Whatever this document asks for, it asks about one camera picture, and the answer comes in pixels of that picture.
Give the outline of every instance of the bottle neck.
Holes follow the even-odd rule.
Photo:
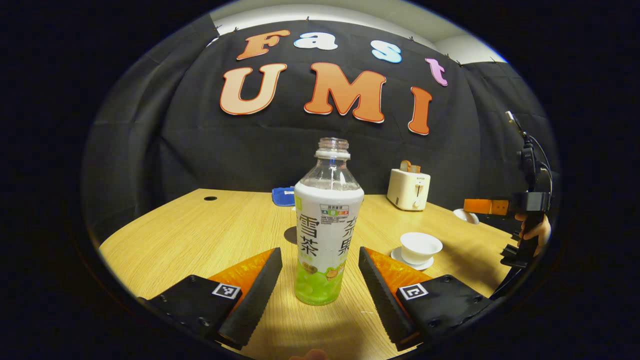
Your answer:
[[[316,166],[346,168],[347,161],[344,159],[336,159],[336,158],[318,158]]]

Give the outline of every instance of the saucer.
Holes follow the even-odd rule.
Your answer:
[[[433,265],[433,256],[431,257],[431,259],[427,260],[426,263],[423,264],[418,264],[418,265],[414,265],[414,264],[409,264],[407,263],[403,258],[402,258],[402,246],[398,246],[396,247],[392,252],[391,252],[391,258],[393,260],[398,260],[403,264],[409,265],[410,267],[416,269],[416,270],[424,270],[426,268],[428,268],[429,266]]]

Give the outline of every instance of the toaster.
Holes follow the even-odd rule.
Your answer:
[[[431,176],[404,160],[400,168],[391,169],[387,198],[402,210],[422,211],[427,205],[430,182]]]

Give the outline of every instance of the table surface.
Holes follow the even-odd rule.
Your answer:
[[[204,200],[208,196],[218,199]],[[400,246],[400,235],[431,234],[443,249],[424,273],[451,274],[486,297],[509,270],[500,264],[500,252],[512,242],[508,233],[467,223],[433,204],[424,211],[403,211],[385,195],[365,195],[340,296],[325,306],[306,305],[293,290],[297,247],[284,237],[296,226],[293,209],[274,205],[270,193],[199,189],[134,220],[99,250],[133,295],[150,299],[187,275],[210,277],[280,247],[282,272],[249,344],[240,351],[258,360],[303,356],[311,348],[323,348],[332,360],[388,359],[411,350],[398,352],[389,341],[358,269],[361,246],[389,255]]]

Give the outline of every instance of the screw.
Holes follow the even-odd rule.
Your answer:
[[[209,323],[209,321],[203,317],[198,318],[198,322],[202,326],[211,326],[211,323]]]

